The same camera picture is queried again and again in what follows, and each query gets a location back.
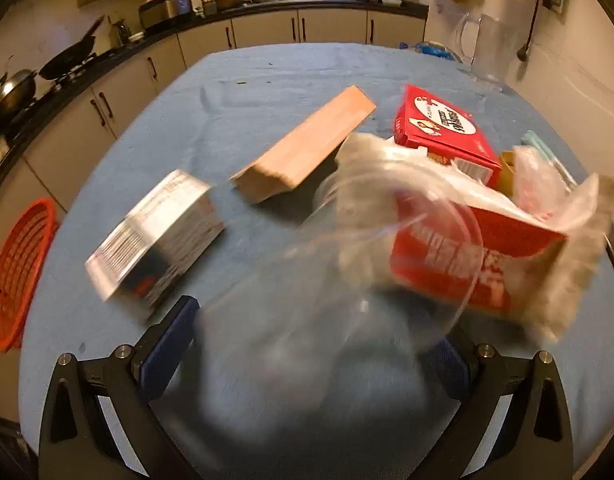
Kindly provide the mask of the red cardboard box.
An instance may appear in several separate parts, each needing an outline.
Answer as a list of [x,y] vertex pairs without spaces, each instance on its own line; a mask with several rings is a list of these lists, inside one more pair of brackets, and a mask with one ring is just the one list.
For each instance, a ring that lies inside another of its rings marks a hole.
[[414,84],[404,88],[394,140],[404,148],[426,148],[438,164],[454,165],[488,188],[498,185],[498,155],[472,115]]

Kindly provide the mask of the clear glass pitcher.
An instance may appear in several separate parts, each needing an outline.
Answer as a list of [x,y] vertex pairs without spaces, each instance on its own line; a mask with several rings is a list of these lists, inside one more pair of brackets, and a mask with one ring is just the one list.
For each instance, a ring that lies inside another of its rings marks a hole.
[[[474,29],[475,40],[471,53],[464,48],[465,33]],[[514,27],[498,18],[480,14],[466,14],[461,18],[456,31],[456,47],[461,58],[470,66],[476,80],[501,91],[515,55],[517,32]]]

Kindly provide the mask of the steel wok with lid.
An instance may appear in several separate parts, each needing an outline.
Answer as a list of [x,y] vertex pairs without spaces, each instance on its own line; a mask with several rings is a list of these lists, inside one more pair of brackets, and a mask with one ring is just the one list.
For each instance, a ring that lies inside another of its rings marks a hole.
[[37,72],[28,68],[10,74],[8,63],[5,63],[0,78],[0,122],[7,122],[34,102],[36,76]]

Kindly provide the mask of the red and white snack bag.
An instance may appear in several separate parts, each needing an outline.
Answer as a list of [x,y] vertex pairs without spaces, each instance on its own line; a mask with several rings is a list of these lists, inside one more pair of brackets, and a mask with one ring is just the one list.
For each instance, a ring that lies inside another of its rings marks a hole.
[[544,220],[455,162],[369,133],[350,134],[336,164],[343,212],[358,214],[365,228],[396,228],[364,245],[366,278],[465,300],[549,344],[575,323],[605,250],[614,179],[592,174]]

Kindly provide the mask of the silver rice cooker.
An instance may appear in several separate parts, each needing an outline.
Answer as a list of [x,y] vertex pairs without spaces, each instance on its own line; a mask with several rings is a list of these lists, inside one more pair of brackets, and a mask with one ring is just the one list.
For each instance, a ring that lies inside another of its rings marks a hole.
[[144,30],[192,13],[192,0],[147,0],[139,6],[139,19]]

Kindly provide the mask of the blue bag behind table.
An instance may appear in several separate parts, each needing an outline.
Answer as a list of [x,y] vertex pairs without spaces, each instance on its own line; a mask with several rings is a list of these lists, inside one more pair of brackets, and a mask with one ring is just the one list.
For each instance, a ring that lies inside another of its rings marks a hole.
[[452,49],[435,41],[422,41],[414,44],[413,50],[418,53],[444,58],[452,62],[462,63],[461,57]]

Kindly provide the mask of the red plastic mesh basket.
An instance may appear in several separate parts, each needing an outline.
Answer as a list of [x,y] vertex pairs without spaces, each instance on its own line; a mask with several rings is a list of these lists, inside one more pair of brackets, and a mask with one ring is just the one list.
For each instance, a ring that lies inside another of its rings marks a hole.
[[60,222],[49,198],[32,203],[10,229],[0,252],[0,352],[22,346],[22,333]]

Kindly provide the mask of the clear plastic cup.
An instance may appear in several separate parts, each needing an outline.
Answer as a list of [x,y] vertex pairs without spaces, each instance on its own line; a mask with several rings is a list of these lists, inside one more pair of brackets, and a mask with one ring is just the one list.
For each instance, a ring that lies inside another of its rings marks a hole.
[[312,408],[349,350],[436,347],[483,258],[474,212],[446,179],[406,162],[340,166],[296,235],[203,310],[203,349],[252,393]]

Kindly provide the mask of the white and blue small box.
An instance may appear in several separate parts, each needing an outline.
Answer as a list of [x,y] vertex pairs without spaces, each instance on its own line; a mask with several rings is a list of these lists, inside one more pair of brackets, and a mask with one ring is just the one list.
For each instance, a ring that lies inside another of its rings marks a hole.
[[160,303],[223,232],[211,186],[176,169],[136,204],[86,259],[98,296]]

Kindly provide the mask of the beige lower kitchen cabinets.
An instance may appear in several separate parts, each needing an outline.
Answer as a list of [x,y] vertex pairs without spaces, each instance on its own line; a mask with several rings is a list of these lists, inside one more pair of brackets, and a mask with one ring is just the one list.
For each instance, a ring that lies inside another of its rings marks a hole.
[[20,158],[0,179],[0,250],[11,227],[35,200],[49,197],[64,214],[84,181],[158,93],[207,55],[263,44],[357,42],[382,47],[413,46],[422,41],[426,12],[322,8],[283,10],[219,20],[171,34],[124,62],[103,60],[89,70],[92,82],[43,127],[29,151],[43,160],[62,142],[83,148],[75,176],[52,191],[30,164]]

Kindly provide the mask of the black frying pan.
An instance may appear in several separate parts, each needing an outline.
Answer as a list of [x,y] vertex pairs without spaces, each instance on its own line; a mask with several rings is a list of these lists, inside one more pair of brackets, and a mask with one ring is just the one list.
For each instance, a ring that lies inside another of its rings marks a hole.
[[104,20],[105,15],[101,15],[78,42],[55,55],[54,58],[51,58],[39,70],[39,76],[45,80],[57,80],[81,65],[92,54],[95,44],[95,32]]

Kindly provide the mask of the long tan cardboard box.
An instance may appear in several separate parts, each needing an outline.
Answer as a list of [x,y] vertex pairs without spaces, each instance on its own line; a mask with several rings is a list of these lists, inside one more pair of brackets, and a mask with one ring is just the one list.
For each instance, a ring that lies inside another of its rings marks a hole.
[[347,87],[230,177],[249,203],[292,192],[376,110],[357,86]]

